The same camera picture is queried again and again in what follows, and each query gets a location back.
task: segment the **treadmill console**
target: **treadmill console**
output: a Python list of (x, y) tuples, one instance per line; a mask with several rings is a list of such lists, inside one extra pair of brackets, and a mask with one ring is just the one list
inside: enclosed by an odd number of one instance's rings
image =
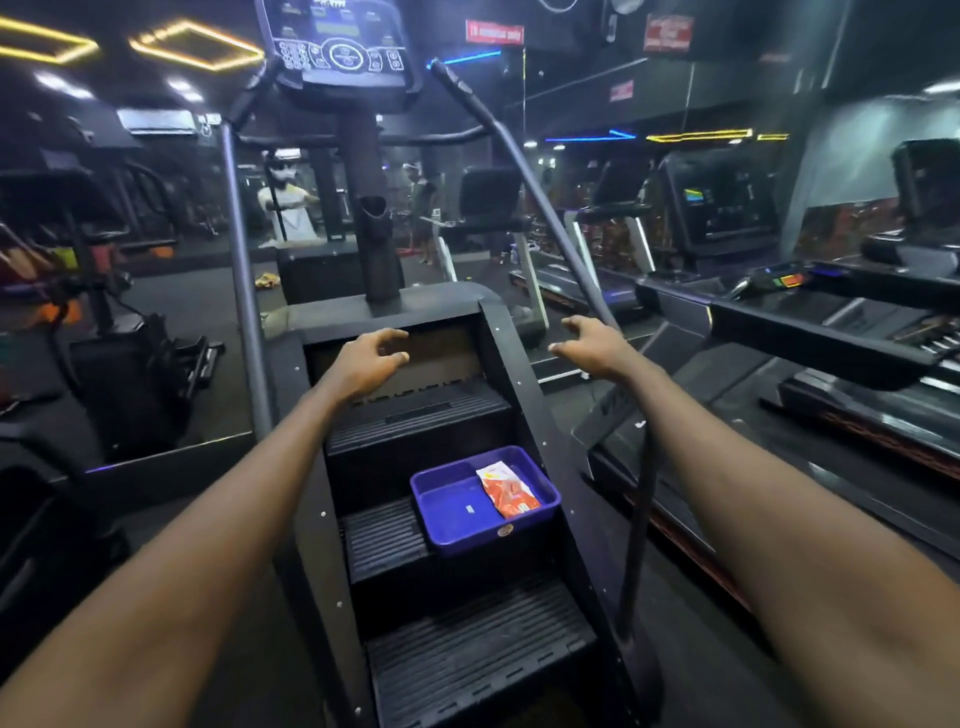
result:
[(911, 225), (960, 225), (960, 139), (905, 141), (893, 153), (900, 208)]
[(680, 253), (708, 257), (777, 245), (772, 185), (740, 150), (674, 152), (658, 174)]
[(319, 111), (403, 111), (420, 72), (392, 0), (258, 0), (267, 53), (283, 60), (277, 84)]

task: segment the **elliptical machine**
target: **elliptical machine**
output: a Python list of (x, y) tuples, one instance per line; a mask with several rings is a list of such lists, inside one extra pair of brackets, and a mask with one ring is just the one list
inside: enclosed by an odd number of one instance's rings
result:
[[(102, 272), (93, 250), (112, 243), (115, 235), (98, 237), (88, 231), (122, 229), (126, 220), (79, 165), (0, 173), (0, 218), (24, 234), (59, 228), (70, 241), (76, 274), (60, 267), (37, 288), (58, 307), (47, 331), (50, 351), (92, 422), (104, 459), (120, 462), (175, 448), (186, 430), (192, 400), (209, 385), (224, 346), (205, 337), (178, 343), (167, 334), (163, 316), (143, 314), (121, 300), (130, 278)], [(95, 329), (71, 341), (64, 355), (61, 326), (69, 302), (81, 295)], [(115, 316), (111, 299), (126, 312)]]

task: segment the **red snack packet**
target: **red snack packet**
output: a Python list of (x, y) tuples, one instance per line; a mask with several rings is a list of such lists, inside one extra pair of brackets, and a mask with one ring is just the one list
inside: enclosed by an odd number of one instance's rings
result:
[(493, 507), (504, 518), (511, 519), (540, 508), (540, 501), (530, 492), (527, 484), (502, 461), (477, 471), (477, 475), (493, 501)]

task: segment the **man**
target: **man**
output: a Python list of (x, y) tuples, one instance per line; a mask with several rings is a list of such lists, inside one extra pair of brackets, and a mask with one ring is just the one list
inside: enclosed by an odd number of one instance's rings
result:
[[(313, 229), (313, 223), (310, 222), (310, 216), (306, 213), (306, 207), (318, 204), (320, 198), (293, 184), (293, 180), (297, 177), (297, 169), (283, 160), (276, 159), (271, 162), (267, 172), (270, 175), (268, 185), (261, 189), (256, 197), (263, 211), (274, 224), (276, 244), (283, 243), (284, 231), (287, 233), (287, 240), (317, 240), (317, 233)], [(276, 192), (276, 201), (283, 215), (283, 231), (280, 229), (280, 220), (274, 207), (274, 194), (271, 192), (270, 185)]]
[(433, 249), (433, 226), (423, 218), (433, 214), (433, 196), (437, 185), (420, 173), (416, 164), (404, 164), (403, 170), (412, 185), (410, 190), (410, 247), (423, 253), (421, 263), (434, 264), (437, 253)]

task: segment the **orange object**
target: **orange object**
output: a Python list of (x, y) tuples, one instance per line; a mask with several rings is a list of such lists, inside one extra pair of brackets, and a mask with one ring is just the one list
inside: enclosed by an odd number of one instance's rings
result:
[[(50, 324), (54, 319), (57, 318), (58, 308), (52, 303), (45, 303), (36, 310), (36, 315), (34, 317), (34, 323), (39, 324), (40, 322)], [(76, 299), (70, 301), (67, 304), (66, 318), (63, 319), (65, 324), (76, 324), (84, 317), (84, 312), (80, 308), (80, 302)]]
[(502, 461), (477, 471), (477, 474), (483, 489), (493, 501), (493, 507), (504, 518), (510, 519), (540, 508), (540, 501), (530, 492), (527, 484)]

